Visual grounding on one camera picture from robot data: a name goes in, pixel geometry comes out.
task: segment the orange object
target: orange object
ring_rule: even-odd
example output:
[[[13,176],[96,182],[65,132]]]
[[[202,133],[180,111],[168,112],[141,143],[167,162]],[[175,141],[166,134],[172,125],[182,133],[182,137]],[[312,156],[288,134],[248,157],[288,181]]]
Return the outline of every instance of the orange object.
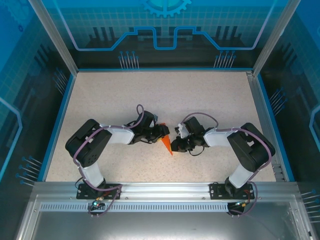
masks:
[[[169,135],[165,135],[163,138],[161,138],[161,140],[162,140],[163,144],[165,145],[166,149],[168,149],[170,154],[173,156]]]

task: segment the blue border trim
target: blue border trim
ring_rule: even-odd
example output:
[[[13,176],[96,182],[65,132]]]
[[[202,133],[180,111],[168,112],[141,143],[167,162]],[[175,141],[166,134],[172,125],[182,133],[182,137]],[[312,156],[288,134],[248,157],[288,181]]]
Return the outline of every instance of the blue border trim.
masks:
[[[230,72],[247,72],[252,71],[249,67],[237,67],[237,68],[215,68],[215,67],[177,67],[177,68],[79,68],[80,72],[148,72],[148,71],[230,71]]]
[[[22,131],[22,120],[21,120],[21,115],[20,115],[20,112],[12,105],[10,105],[6,100],[4,100],[2,97],[0,97],[0,103],[4,104],[11,112],[13,112],[15,115],[16,115],[16,118],[17,118],[17,121],[18,121],[18,124],[19,124],[19,128],[18,130],[16,131],[16,134],[14,136],[14,139],[12,141],[12,144],[11,144],[11,147],[9,149],[9,152],[8,154],[6,155],[5,157],[5,160],[4,160],[4,163],[2,165],[2,168],[1,168],[1,171],[0,171],[0,182],[5,174],[5,171],[7,169],[7,166],[8,166],[8,163],[11,159],[11,155],[12,153],[14,152],[14,149],[16,147],[16,144],[18,142],[18,139],[19,139],[19,136],[21,134],[21,131]]]
[[[312,110],[311,116],[310,116],[310,122],[309,122],[309,129],[310,129],[310,131],[311,131],[311,134],[312,134],[312,136],[313,136],[313,139],[314,139],[314,141],[315,141],[315,144],[316,144],[316,146],[318,147],[318,150],[319,150],[319,152],[320,152],[320,141],[319,141],[319,138],[318,138],[318,136],[317,136],[317,134],[316,134],[316,131],[315,131],[315,129],[314,129],[315,115],[316,115],[316,113],[319,112],[319,111],[320,111],[320,105],[316,106],[316,107]]]
[[[294,175],[292,173],[292,170],[291,170],[291,167],[290,167],[290,163],[289,163],[289,160],[288,160],[288,156],[287,156],[287,153],[286,153],[286,150],[285,150],[285,146],[284,146],[284,143],[282,142],[282,139],[281,139],[281,136],[280,136],[280,132],[279,132],[279,129],[278,129],[278,125],[277,125],[275,116],[274,116],[274,114],[272,112],[272,108],[271,108],[271,105],[270,105],[270,102],[269,102],[267,91],[266,91],[264,82],[262,81],[260,73],[257,76],[257,79],[259,81],[259,84],[260,84],[260,87],[261,87],[261,91],[262,91],[262,94],[263,94],[263,98],[264,98],[266,107],[268,109],[268,113],[270,115],[272,127],[274,129],[275,136],[276,136],[276,139],[277,139],[278,144],[279,144],[279,148],[280,148],[280,152],[282,154],[285,171],[286,171],[286,173],[288,175],[289,181],[290,182],[294,182],[295,178],[294,178]]]
[[[62,102],[60,105],[60,109],[58,112],[58,115],[56,116],[56,120],[55,120],[55,124],[52,130],[52,134],[50,137],[50,141],[48,144],[48,147],[46,149],[44,158],[43,158],[43,163],[39,172],[39,176],[38,176],[38,181],[39,182],[43,182],[45,181],[48,171],[49,171],[49,167],[51,164],[51,160],[55,151],[55,147],[58,141],[58,136],[62,127],[62,123],[64,121],[65,115],[66,115],[66,111],[67,111],[67,107],[68,107],[68,103],[71,97],[71,93],[72,93],[72,89],[75,85],[75,80],[76,78],[71,74],[68,84],[66,86],[65,89],[65,94],[62,98]]]

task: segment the white arm segment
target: white arm segment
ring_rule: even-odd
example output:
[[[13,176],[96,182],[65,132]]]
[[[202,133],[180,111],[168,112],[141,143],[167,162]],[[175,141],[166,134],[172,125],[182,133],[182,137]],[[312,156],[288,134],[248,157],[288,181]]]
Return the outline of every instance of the white arm segment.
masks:
[[[129,144],[135,135],[130,129],[123,129],[123,128],[110,127],[103,131],[108,131],[112,134],[107,145],[108,144]],[[91,166],[87,166],[87,167],[82,167],[80,165],[80,168],[82,169],[82,172],[86,180],[89,181],[89,183],[91,183],[94,187],[98,187],[104,181],[104,177],[102,176],[98,166],[98,161],[96,161]]]
[[[203,138],[209,147],[223,146],[231,147],[227,137],[236,131],[216,131],[215,128],[207,131]]]
[[[227,137],[234,133],[235,131],[216,131],[215,128],[209,130],[203,136],[206,144],[209,147],[213,146],[224,146],[231,147]],[[229,181],[237,189],[241,188],[253,175],[254,173],[245,169],[241,164],[235,169],[235,171],[230,175]]]

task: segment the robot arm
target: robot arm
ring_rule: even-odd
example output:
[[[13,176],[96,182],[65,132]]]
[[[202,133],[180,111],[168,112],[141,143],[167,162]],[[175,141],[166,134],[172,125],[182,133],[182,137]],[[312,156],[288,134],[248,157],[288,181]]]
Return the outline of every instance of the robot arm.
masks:
[[[128,123],[123,127],[135,125],[140,121],[142,114],[138,119]],[[155,143],[158,139],[167,136],[170,132],[166,125],[157,124],[158,117],[148,111],[144,111],[143,118],[139,124],[133,128],[119,128],[110,126],[98,132],[79,152],[76,157],[79,168],[84,178],[95,188],[105,189],[106,181],[102,176],[97,160],[105,149],[107,144],[125,144],[131,145],[138,142]],[[65,148],[74,157],[79,147],[86,139],[103,125],[93,119],[89,119],[82,127],[67,141]]]
[[[195,117],[191,117],[179,124],[175,130],[178,137],[171,143],[174,152],[191,152],[195,146],[232,147],[240,164],[225,180],[225,190],[231,197],[234,197],[258,169],[268,162],[269,154],[266,147],[271,156],[276,153],[272,144],[252,123],[246,123],[241,128],[218,130],[211,127],[205,130]]]

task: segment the metal plate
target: metal plate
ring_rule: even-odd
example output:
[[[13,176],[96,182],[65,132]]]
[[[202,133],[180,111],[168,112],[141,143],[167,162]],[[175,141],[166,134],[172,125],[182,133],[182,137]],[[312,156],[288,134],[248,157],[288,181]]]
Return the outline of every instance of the metal plate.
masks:
[[[239,190],[239,194],[234,197],[230,197],[225,189],[224,183],[214,182],[213,184],[209,184],[210,191],[210,199],[211,200],[246,200],[248,199],[248,195],[244,193],[244,190],[251,191],[250,199],[255,199],[255,194],[253,192],[252,184],[245,184],[241,190]]]
[[[119,186],[119,184],[109,184],[108,183],[108,188],[113,188],[116,186]],[[115,197],[115,194],[117,193],[117,189],[110,191],[108,195],[104,197],[105,200],[112,200]],[[120,199],[121,193],[118,194],[118,196],[115,199]],[[94,195],[88,187],[84,184],[81,183],[78,186],[78,191],[76,193],[76,199],[82,199],[82,200],[95,200],[98,196]]]

